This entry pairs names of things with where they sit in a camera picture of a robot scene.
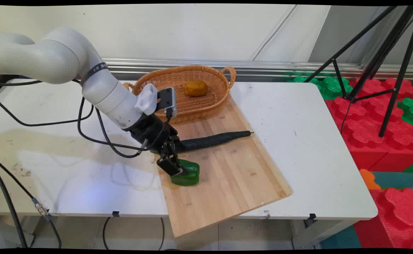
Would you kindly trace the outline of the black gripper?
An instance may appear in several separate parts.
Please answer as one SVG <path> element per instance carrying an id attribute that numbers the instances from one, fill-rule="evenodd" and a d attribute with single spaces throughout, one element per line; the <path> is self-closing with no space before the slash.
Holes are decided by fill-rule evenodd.
<path id="1" fill-rule="evenodd" d="M 130 132 L 131 137 L 141 144 L 148 140 L 145 148 L 159 153 L 157 165 L 169 176 L 183 175 L 185 169 L 179 161 L 179 152 L 184 149 L 184 145 L 179 138 L 169 140 L 169 137 L 177 136 L 178 132 L 169 124 L 164 126 L 165 123 L 155 114 L 142 114 L 136 123 L 124 131 Z"/>

